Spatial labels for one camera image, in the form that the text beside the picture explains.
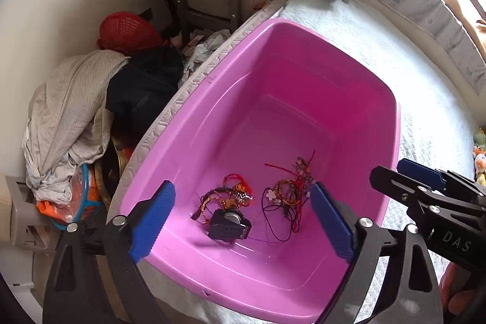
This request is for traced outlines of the person's right hand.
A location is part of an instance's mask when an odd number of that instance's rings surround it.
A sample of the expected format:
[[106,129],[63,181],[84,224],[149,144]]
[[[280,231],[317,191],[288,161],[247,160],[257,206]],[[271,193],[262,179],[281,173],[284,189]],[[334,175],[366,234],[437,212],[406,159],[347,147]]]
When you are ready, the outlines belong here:
[[485,273],[470,273],[450,263],[440,281],[448,323],[485,323]]

